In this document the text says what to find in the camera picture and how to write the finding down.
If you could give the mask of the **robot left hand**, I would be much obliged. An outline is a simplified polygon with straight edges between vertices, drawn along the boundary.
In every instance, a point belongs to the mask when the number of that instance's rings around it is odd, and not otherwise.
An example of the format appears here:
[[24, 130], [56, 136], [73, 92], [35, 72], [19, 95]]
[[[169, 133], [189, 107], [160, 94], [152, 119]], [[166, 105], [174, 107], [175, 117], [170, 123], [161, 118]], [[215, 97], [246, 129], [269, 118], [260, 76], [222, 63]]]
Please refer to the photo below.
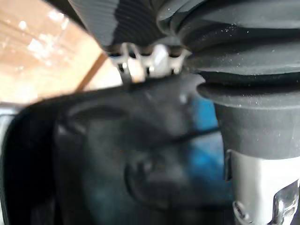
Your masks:
[[300, 3], [147, 0], [214, 103], [239, 225], [289, 225], [300, 186]]

